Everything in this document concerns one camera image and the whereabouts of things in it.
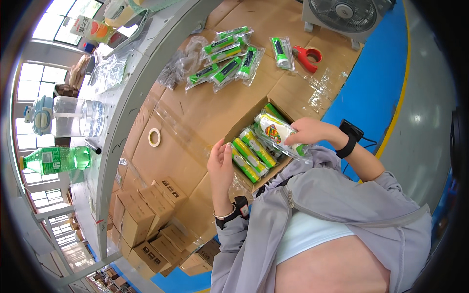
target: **hand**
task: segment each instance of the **hand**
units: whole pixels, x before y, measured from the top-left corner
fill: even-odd
[[[228,189],[234,176],[231,147],[223,142],[224,139],[221,139],[213,146],[207,163],[213,207],[217,216],[227,215],[233,210],[228,197]]]
[[[326,140],[336,150],[341,150],[348,142],[348,136],[335,125],[313,118],[301,118],[291,124],[298,132],[285,140],[286,145],[294,143],[312,144]]]

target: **gray floor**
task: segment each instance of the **gray floor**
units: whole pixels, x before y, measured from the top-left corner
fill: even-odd
[[[438,204],[450,168],[449,134],[455,88],[433,33],[410,1],[410,71],[401,113],[381,162],[419,204]]]

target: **black cable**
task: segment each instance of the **black cable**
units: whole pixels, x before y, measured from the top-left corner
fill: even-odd
[[[371,143],[378,144],[377,141],[374,141],[374,140],[372,140],[372,139],[366,138],[366,137],[364,137],[364,136],[362,137],[362,139],[367,140],[367,141],[369,141],[369,142],[371,142]]]
[[[366,148],[369,148],[369,147],[371,147],[371,146],[373,146],[373,145],[377,145],[377,144],[378,144],[377,142],[374,142],[374,143],[369,144],[369,145],[367,145],[366,147],[363,147],[363,148],[366,149]],[[345,165],[344,171],[342,172],[343,174],[345,174],[345,170],[347,170],[347,167],[348,167],[348,163],[347,163],[347,165]]]

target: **fan grille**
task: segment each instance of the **fan grille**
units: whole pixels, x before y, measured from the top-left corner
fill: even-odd
[[[327,26],[343,32],[369,30],[376,22],[376,9],[371,0],[309,0],[311,11]],[[345,19],[337,15],[335,7],[346,4],[353,16]]]

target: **shelf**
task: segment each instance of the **shelf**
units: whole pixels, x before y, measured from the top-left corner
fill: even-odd
[[[222,0],[183,0],[152,15],[142,32],[144,38],[128,58],[120,86],[94,95],[83,85],[79,98],[99,100],[105,106],[105,128],[98,137],[88,138],[102,149],[92,153],[91,167],[84,171],[85,181],[72,184],[76,217],[98,259],[106,253],[106,227],[109,203],[117,165],[136,115],[159,73],[197,26]],[[74,137],[70,146],[84,145],[84,138]]]

